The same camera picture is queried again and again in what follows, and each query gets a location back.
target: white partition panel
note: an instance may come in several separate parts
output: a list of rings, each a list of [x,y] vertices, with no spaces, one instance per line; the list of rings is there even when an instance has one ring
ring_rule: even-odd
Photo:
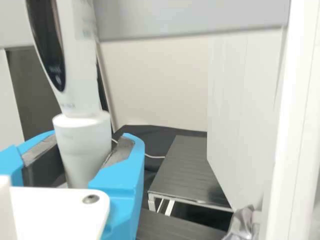
[[[0,151],[24,142],[6,52],[0,49]]]

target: white wall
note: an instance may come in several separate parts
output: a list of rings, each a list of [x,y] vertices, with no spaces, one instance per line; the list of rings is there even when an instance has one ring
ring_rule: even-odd
[[[32,44],[24,0],[0,0],[0,48]]]
[[[115,129],[125,124],[207,130],[211,36],[100,44]]]
[[[18,145],[24,142],[7,56],[3,49],[0,49],[0,111],[1,151],[12,144]]]

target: white cylindrical holder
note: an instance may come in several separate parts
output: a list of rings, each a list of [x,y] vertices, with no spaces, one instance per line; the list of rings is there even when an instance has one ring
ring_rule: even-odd
[[[10,186],[10,177],[0,175],[0,239],[16,240],[17,233]]]
[[[52,122],[68,187],[87,188],[111,151],[109,113],[82,118],[59,114]]]

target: white handheld device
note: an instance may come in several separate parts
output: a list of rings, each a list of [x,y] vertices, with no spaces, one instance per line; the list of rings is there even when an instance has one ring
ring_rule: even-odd
[[[26,0],[34,45],[62,114],[52,120],[69,187],[86,188],[111,151],[92,0]]]

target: black fabric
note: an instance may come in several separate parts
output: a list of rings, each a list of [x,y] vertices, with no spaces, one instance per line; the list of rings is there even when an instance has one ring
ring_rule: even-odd
[[[152,156],[165,156],[173,143],[176,135],[206,137],[203,131],[190,131],[172,127],[153,125],[124,125],[113,134],[113,139],[118,140],[123,133],[129,133],[142,139],[145,152]],[[144,169],[157,172],[163,159],[145,157]]]

